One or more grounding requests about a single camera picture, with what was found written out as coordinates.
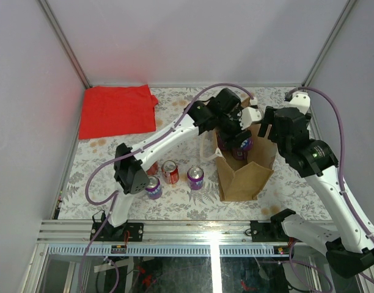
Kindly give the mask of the brown jute canvas bag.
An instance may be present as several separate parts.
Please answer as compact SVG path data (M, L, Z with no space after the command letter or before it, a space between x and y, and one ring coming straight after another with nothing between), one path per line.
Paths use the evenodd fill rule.
M214 158L219 178L221 202L255 201L274 173L277 146L267 137L259 137L259 124L249 127L252 148L244 155L240 151L222 150Z

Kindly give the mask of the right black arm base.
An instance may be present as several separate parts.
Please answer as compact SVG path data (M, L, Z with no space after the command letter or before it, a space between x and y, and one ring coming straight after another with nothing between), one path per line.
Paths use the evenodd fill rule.
M290 238L285 234L282 222L294 214L296 214L295 211L287 208L272 215L268 222L251 220L244 234L249 236L253 242L288 242Z

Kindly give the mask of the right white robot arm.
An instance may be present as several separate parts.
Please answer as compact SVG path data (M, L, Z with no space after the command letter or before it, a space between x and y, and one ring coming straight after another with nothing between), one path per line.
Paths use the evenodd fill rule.
M258 136L276 143L286 163L319 196L337 229L324 229L285 209L270 218L270 233L277 241L292 237L311 246L338 275L351 278L374 265L374 226L339 182L339 162L329 145L310 138L309 121L310 114L295 107L267 107Z

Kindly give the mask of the purple fanta can front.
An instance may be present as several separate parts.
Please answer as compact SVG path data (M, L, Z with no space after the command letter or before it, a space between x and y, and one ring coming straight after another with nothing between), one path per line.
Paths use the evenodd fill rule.
M160 180L156 176L149 176L148 180L149 182L145 188L145 191L149 199L156 200L163 194Z

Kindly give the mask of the red coke can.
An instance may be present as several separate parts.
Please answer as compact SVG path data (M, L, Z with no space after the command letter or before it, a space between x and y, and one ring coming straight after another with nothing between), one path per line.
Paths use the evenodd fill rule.
M167 184L176 184L179 180L178 166L172 161L165 161L161 166L163 178Z
M153 165L147 170L147 174L149 176L155 176L158 173L159 166L158 162L154 162Z

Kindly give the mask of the red coke can front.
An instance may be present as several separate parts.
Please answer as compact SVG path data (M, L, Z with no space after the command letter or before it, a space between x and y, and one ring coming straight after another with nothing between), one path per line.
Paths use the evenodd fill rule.
M167 184L176 184L179 180L178 166L172 161L165 161L161 166L163 178Z

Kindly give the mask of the red coke can left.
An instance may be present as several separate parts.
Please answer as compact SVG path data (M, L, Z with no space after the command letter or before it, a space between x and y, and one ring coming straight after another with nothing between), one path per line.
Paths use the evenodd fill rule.
M155 176L158 173L159 166L158 162L154 162L153 165L147 170L147 174L149 176Z

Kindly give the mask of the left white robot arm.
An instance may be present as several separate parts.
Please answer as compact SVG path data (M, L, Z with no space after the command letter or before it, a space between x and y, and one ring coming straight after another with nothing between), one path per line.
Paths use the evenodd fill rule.
M261 119L253 96L241 100L230 84L224 84L216 96L206 101L195 98L175 121L148 139L133 146L120 144L114 159L114 179L120 187L104 226L105 235L112 241L124 237L133 197L149 185L146 171L173 148L214 129L219 130L227 147L239 147L251 137L248 128Z

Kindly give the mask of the aluminium front rail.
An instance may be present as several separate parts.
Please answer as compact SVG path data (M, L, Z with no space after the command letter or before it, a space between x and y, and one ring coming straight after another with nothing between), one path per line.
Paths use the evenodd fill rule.
M246 244L252 242L250 221L132 220L143 224L143 244ZM87 244L92 220L43 220L38 243Z

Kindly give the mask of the purple fanta can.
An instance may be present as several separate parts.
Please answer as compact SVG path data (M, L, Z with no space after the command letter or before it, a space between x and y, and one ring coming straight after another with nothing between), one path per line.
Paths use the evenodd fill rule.
M244 140L237 148L232 148L232 156L235 160L243 161L247 159L248 152L252 149L252 138Z
M216 133L216 139L217 139L218 148L221 151L227 151L227 147L225 146L225 144L224 144L223 140L221 139L218 132Z
M148 180L149 182L145 188L145 191L149 199L156 200L163 194L160 180L156 176L149 176Z
M204 171L198 166L192 166L187 171L187 178L190 189L199 190L204 184Z

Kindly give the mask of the red folded cloth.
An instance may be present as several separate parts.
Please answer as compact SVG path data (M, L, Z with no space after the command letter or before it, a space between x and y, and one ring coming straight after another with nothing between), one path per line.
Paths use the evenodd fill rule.
M158 99L147 85L92 87L84 92L79 139L142 134L156 130Z

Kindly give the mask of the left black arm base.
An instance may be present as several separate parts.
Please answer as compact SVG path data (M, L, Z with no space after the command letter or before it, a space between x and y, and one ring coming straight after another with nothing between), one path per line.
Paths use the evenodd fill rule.
M113 227L106 220L104 210L95 213L92 216L92 227L90 240L97 242L142 242L144 235L144 224L125 222L121 226Z

